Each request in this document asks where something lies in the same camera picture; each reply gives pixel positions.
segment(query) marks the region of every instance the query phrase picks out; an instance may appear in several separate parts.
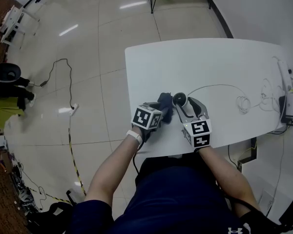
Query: white table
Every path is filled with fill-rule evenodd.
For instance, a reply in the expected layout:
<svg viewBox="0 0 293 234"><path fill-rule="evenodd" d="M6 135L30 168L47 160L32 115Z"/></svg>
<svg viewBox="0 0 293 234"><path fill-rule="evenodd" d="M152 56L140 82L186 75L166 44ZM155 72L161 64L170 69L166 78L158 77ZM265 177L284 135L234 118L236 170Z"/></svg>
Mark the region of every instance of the white table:
<svg viewBox="0 0 293 234"><path fill-rule="evenodd" d="M16 32L19 32L19 33L21 33L23 35L25 35L25 32L29 32L30 34L35 35L35 32L31 32L29 29L27 29L26 27L24 27L23 25L18 23L21 15L23 15L24 13L26 13L27 15L29 15L31 18L33 18L36 21L40 20L38 17L36 17L35 15L31 14L30 12L28 12L25 8L22 7L20 9L18 9L13 5L11 10L5 16L4 21L2 23L3 25L6 25L7 30L3 34L2 38L1 38L1 43L5 43L5 44L11 45L11 46L15 46L13 43L11 43L10 41L6 40L6 38L11 34L11 32L13 30L16 31Z"/></svg>
<svg viewBox="0 0 293 234"><path fill-rule="evenodd" d="M282 77L278 57L285 61L279 45L240 39L183 39L150 43L125 50L131 115L143 102L156 101L161 92L186 95L192 90L213 84L240 88L255 106L265 93L276 99L282 95ZM270 89L267 78L272 85ZM258 106L242 115L236 98L242 92L233 87L214 86L194 92L192 97L207 107L212 124L211 146L216 148L276 129L279 114ZM190 104L186 112L192 109ZM272 110L271 102L264 109ZM143 157L167 156L193 152L181 132L182 125L174 110L172 122L162 128L138 152Z"/></svg>

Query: power outlet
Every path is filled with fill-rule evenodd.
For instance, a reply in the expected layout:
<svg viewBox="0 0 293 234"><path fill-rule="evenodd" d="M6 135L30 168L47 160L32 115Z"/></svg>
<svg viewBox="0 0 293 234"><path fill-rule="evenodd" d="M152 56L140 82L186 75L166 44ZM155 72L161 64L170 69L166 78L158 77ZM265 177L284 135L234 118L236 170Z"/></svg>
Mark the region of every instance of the power outlet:
<svg viewBox="0 0 293 234"><path fill-rule="evenodd" d="M273 196L267 191L263 190L262 195L259 200L259 208L264 215L268 213L273 204Z"/></svg>

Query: wristwatch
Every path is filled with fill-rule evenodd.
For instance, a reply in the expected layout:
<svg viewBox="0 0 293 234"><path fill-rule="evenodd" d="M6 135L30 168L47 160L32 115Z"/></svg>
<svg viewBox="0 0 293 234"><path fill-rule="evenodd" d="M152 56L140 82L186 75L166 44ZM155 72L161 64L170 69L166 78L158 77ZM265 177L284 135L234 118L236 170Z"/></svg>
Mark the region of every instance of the wristwatch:
<svg viewBox="0 0 293 234"><path fill-rule="evenodd" d="M132 130L128 130L128 132L126 133L126 136L127 136L127 135L131 135L131 136L133 136L133 137L138 141L138 143L139 143L139 147L140 147L141 144L143 143L143 140L142 140L140 134L135 133L135 132L132 131Z"/></svg>

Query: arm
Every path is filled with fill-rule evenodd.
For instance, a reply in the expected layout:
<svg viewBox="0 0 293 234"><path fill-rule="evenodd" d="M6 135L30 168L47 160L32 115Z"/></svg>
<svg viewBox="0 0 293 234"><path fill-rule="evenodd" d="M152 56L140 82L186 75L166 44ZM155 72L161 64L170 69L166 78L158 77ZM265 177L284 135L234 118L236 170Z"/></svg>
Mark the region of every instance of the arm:
<svg viewBox="0 0 293 234"><path fill-rule="evenodd" d="M142 134L139 127L135 126L132 130ZM138 141L130 135L123 140L96 171L85 201L96 199L112 206L113 194L124 177L132 157L138 151L138 146Z"/></svg>
<svg viewBox="0 0 293 234"><path fill-rule="evenodd" d="M227 195L243 200L260 210L248 181L237 169L218 155L210 146L201 148L199 153L214 174L218 185ZM238 217L250 211L247 207L238 203L234 203L233 208Z"/></svg>

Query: yellow and black tape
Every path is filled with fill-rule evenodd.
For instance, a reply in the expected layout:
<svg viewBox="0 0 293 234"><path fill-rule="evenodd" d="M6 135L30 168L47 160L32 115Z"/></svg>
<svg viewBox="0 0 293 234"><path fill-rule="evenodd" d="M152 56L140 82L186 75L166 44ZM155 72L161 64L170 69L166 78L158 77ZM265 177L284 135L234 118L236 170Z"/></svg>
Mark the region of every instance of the yellow and black tape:
<svg viewBox="0 0 293 234"><path fill-rule="evenodd" d="M70 202L69 200L65 200L65 199L57 198L57 197L54 197L54 196L49 195L48 193L46 193L45 195L48 196L48 197L51 197L51 198L53 198L53 199L55 199L55 200L57 200L57 201L61 201L61 202L65 202L65 203L69 203L69 204L71 204L71 202Z"/></svg>
<svg viewBox="0 0 293 234"><path fill-rule="evenodd" d="M82 183L82 180L81 180L81 178L79 176L79 172L78 172L78 169L77 169L77 166L76 166L76 162L75 162L75 158L74 158L74 155L73 155L72 142L71 142L71 137L70 137L70 128L68 129L68 141L69 141L70 152L72 154L72 158L73 158L73 162L74 162L75 171L76 171L78 180L80 182L80 186L82 188L82 192L84 193L85 196L87 196L87 193L86 193L86 191L84 189L84 184Z"/></svg>

